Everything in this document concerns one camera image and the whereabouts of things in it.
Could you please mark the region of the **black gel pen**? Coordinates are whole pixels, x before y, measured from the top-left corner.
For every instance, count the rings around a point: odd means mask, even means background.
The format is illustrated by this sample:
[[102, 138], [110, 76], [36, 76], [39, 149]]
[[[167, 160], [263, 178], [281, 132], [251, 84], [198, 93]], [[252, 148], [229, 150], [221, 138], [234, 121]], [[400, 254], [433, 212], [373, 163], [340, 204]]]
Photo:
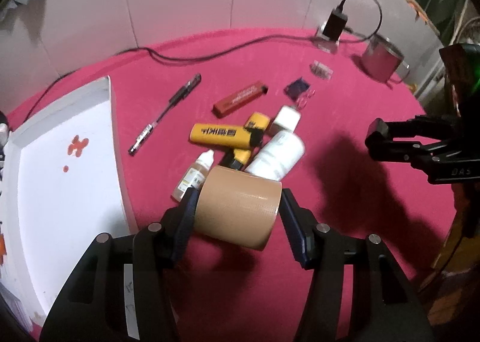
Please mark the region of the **black gel pen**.
[[143, 131], [140, 132], [137, 138], [135, 139], [135, 142], [132, 144], [132, 146], [129, 147], [128, 154], [130, 156], [134, 156], [135, 154], [137, 154], [140, 147], [144, 144], [147, 138], [152, 134], [152, 132], [158, 126], [160, 121], [162, 121], [163, 117], [165, 117], [166, 114], [169, 111], [171, 111], [171, 109], [176, 107], [176, 105], [179, 104], [180, 101], [184, 100], [201, 81], [202, 81], [201, 74], [200, 73], [195, 74], [193, 78], [191, 78], [188, 82], [182, 85], [180, 89], [177, 90], [176, 93], [174, 93], [174, 95], [171, 96], [171, 98], [169, 98], [165, 109], [162, 110], [162, 112], [154, 119], [153, 122], [145, 126]]

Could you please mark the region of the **steel mug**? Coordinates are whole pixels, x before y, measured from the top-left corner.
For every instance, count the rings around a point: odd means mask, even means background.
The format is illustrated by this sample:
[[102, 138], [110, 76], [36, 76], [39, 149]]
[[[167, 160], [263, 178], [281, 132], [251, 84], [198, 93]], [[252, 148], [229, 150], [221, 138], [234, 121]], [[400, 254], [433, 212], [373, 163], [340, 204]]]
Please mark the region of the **steel mug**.
[[388, 37], [375, 34], [360, 57], [360, 66], [377, 82], [399, 84], [410, 74], [404, 54]]

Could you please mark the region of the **brown tape roll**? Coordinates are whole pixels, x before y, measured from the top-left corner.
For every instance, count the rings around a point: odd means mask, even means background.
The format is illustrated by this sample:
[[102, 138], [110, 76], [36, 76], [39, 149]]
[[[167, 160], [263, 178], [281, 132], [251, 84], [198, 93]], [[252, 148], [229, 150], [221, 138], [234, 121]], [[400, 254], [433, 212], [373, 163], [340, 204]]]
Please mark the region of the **brown tape roll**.
[[278, 181], [217, 166], [199, 194], [194, 230], [261, 251], [270, 238], [281, 191]]

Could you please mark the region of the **white plastic bottle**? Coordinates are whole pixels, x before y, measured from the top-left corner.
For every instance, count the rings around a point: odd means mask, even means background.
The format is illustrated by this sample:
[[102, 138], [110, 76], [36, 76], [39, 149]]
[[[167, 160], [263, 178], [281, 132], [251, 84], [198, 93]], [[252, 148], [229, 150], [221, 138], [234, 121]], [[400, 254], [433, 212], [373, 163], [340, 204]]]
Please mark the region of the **white plastic bottle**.
[[281, 131], [256, 154], [244, 171], [264, 179], [281, 181], [304, 152], [304, 143], [296, 134]]

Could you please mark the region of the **white cardboard tray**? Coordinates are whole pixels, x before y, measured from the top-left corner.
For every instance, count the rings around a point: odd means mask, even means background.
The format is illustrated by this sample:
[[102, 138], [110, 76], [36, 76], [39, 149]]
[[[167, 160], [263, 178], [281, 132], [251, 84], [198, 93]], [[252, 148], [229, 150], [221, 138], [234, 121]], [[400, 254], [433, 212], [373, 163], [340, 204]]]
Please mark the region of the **white cardboard tray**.
[[91, 241], [136, 232], [109, 76], [57, 99], [14, 131], [1, 182], [1, 284], [42, 325]]

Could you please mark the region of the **small white box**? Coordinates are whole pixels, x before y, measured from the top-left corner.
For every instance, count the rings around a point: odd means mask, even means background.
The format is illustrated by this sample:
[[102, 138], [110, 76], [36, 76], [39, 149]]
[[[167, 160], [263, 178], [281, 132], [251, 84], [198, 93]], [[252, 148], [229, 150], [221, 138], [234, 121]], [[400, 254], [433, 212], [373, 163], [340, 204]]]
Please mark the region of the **small white box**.
[[295, 132], [300, 119], [301, 114], [295, 107], [283, 106], [270, 122], [267, 134], [273, 137], [281, 131]]

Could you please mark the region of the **small dropper bottle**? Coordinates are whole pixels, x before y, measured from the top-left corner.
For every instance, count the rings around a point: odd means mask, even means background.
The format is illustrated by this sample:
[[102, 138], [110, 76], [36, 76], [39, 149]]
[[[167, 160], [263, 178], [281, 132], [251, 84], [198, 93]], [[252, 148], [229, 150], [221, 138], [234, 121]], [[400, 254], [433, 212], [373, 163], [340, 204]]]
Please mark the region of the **small dropper bottle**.
[[176, 188], [174, 188], [172, 198], [175, 201], [181, 201], [189, 188], [199, 190], [203, 186], [214, 163], [214, 154], [214, 150], [202, 152], [189, 166]]

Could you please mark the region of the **yellow lighter with black cap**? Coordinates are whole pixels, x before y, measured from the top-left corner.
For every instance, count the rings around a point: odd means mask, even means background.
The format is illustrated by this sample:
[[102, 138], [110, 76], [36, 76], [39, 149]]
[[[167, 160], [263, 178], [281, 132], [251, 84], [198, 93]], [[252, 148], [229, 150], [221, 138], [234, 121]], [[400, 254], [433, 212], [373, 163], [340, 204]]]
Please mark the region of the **yellow lighter with black cap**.
[[239, 135], [242, 126], [228, 124], [196, 123], [190, 131], [189, 140], [193, 143], [231, 147], [233, 138]]

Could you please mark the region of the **black power adapter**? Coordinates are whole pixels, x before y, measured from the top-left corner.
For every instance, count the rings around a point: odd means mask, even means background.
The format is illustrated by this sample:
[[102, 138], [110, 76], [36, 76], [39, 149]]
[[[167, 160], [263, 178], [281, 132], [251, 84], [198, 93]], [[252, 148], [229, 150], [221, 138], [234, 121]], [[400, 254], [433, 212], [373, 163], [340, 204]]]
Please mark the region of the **black power adapter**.
[[340, 8], [335, 8], [326, 20], [322, 35], [332, 42], [337, 42], [343, 29], [346, 27], [347, 15]]

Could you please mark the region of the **red lighter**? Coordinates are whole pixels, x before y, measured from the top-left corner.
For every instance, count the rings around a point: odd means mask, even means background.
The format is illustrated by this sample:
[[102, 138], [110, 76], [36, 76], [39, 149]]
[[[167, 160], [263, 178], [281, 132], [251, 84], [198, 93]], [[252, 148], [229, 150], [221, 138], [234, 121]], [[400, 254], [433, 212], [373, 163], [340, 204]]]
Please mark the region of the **red lighter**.
[[256, 98], [267, 94], [269, 88], [262, 82], [256, 82], [248, 85], [241, 90], [230, 94], [229, 96], [222, 98], [222, 100], [216, 102], [212, 107], [212, 113], [218, 118], [224, 118], [227, 115], [235, 112], [241, 107], [246, 106], [248, 103], [254, 101]]

